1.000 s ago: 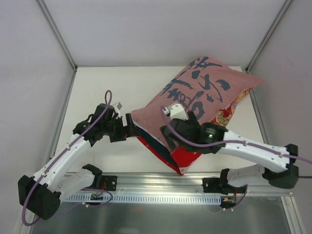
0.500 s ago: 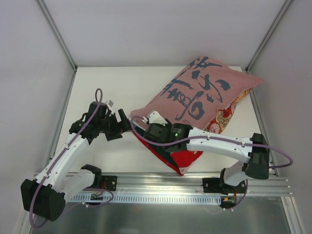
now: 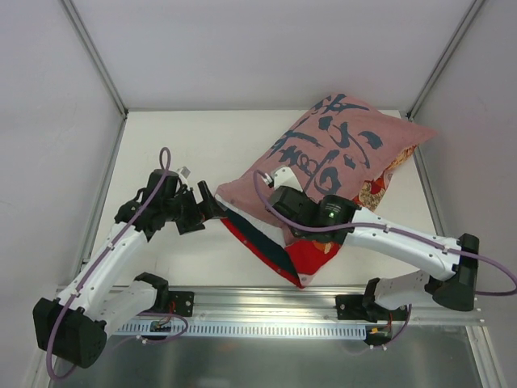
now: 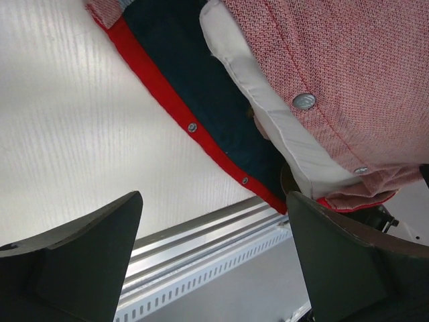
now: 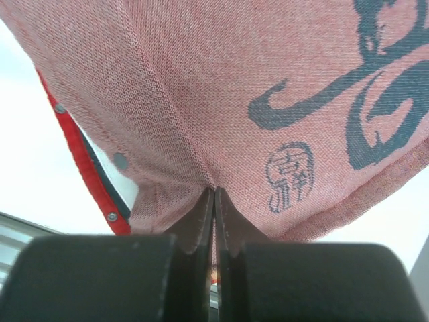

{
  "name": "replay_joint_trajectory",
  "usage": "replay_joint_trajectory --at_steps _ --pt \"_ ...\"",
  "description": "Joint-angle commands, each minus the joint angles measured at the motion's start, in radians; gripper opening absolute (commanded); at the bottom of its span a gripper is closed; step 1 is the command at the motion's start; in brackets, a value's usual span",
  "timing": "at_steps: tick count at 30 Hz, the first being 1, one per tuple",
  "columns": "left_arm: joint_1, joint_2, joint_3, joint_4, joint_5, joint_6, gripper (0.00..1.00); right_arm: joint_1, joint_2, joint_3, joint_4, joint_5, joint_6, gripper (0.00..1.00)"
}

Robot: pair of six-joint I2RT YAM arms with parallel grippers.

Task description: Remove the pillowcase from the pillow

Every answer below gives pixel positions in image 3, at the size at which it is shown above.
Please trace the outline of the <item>pink red patterned pillowcase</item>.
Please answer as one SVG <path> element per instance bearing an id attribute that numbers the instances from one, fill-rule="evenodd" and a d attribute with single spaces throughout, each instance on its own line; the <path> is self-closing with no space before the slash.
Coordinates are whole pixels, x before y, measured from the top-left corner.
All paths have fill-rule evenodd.
<path id="1" fill-rule="evenodd" d="M 310 199 L 337 195 L 375 210 L 394 170 L 435 135 L 433 129 L 385 115 L 360 99 L 343 93 L 328 95 L 240 178 L 217 188 L 216 198 L 229 210 L 223 223 L 268 267 L 303 289 L 342 245 L 296 238 L 259 199 L 260 194 L 269 196 L 272 191 L 254 186 L 254 171 L 270 174 L 281 166 L 290 167 Z M 281 228 L 286 247 L 256 230 L 243 217 L 245 213 Z"/>

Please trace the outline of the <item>white pillow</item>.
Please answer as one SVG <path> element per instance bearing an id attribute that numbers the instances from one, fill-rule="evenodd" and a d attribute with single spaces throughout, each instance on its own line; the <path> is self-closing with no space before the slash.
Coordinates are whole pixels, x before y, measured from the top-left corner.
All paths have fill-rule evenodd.
<path id="1" fill-rule="evenodd" d="M 268 237 L 271 241 L 276 243 L 277 245 L 280 245 L 281 247 L 286 247 L 286 242 L 284 239 L 284 231 L 277 227 L 270 225 L 264 221 L 260 221 L 259 219 L 250 216 L 249 214 L 245 213 L 243 216 L 256 230 L 264 234 L 266 237 Z"/>

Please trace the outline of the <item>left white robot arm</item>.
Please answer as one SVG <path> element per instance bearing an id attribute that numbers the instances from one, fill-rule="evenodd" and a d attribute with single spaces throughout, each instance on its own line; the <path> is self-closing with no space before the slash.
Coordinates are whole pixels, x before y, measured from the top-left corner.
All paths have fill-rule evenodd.
<path id="1" fill-rule="evenodd" d="M 123 204 L 103 245 L 72 282 L 54 299 L 41 298 L 32 311 L 39 349 L 86 369 L 103 352 L 107 340 L 142 312 L 160 315 L 169 305 L 167 280 L 143 272 L 128 290 L 109 298 L 111 287 L 138 251 L 168 222 L 180 234 L 204 229 L 211 219 L 225 217 L 204 181 L 202 201 L 173 171 L 155 170 L 145 187 Z"/>

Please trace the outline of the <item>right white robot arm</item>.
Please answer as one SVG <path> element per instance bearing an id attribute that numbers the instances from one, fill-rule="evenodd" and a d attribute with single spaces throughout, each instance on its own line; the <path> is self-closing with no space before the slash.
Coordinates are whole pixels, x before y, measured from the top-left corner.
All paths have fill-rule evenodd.
<path id="1" fill-rule="evenodd" d="M 403 320 L 410 304 L 429 300 L 449 310 L 473 310 L 478 263 L 470 255 L 478 252 L 477 237 L 418 233 L 340 196 L 314 201 L 285 186 L 277 188 L 267 203 L 298 238 L 361 247 L 416 267 L 416 272 L 403 276 L 371 279 L 362 295 L 337 297 L 338 318 L 371 323 Z"/>

